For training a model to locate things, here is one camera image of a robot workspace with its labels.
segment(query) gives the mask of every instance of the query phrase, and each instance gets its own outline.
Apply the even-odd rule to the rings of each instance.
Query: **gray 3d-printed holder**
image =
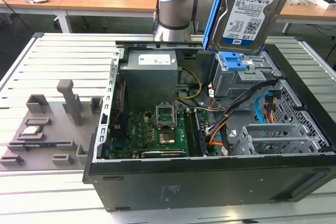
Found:
[[[28,112],[0,158],[0,170],[84,169],[102,101],[93,97],[80,102],[72,86],[71,80],[61,80],[58,86],[66,104],[47,102],[43,94],[29,97]],[[22,135],[28,126],[42,128],[37,134]]]

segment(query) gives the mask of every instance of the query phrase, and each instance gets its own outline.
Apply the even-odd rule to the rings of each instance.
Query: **barcode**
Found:
[[[260,22],[248,22],[244,34],[256,34]]]

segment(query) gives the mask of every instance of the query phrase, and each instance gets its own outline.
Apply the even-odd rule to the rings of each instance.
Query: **blue hard drive label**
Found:
[[[248,46],[257,37],[265,20],[264,9],[274,0],[235,0],[227,21],[223,41]]]

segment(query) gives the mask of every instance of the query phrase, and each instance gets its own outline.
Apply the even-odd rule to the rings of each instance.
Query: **motherboard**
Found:
[[[203,134],[208,125],[205,111],[130,111],[125,138],[112,141],[110,158],[203,155],[206,152]]]

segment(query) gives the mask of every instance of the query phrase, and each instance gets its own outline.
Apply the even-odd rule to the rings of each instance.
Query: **blue cable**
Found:
[[[258,117],[259,122],[260,122],[260,123],[265,123],[265,122],[264,122],[264,119],[263,119],[263,117],[262,117],[262,115],[261,115],[260,112],[259,112],[259,108],[258,108],[258,101],[259,101],[259,99],[262,98],[262,97],[265,97],[265,95],[260,95],[260,96],[258,96],[257,99],[254,101],[254,110],[255,110],[255,112],[256,112],[256,114],[257,114],[257,117]]]

